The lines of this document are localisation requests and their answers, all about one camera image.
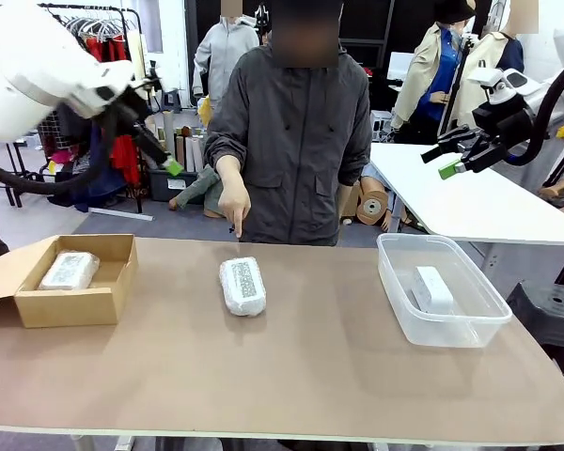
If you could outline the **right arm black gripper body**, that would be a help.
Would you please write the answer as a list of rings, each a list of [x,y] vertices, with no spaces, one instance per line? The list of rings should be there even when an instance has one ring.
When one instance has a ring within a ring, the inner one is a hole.
[[[524,142],[533,130],[533,118],[523,96],[498,104],[486,101],[473,111],[473,118],[480,129],[501,142]]]

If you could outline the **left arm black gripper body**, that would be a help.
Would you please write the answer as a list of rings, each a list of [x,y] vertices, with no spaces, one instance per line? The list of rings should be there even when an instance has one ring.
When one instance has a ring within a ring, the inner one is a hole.
[[[118,135],[138,135],[149,116],[147,102],[131,87],[127,87],[114,100],[114,111]]]

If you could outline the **person's right hand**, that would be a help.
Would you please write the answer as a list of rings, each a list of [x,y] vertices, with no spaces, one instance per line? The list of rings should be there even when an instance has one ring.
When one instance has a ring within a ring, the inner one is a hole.
[[[224,185],[219,207],[239,239],[243,234],[243,221],[251,209],[250,197],[242,182]]]

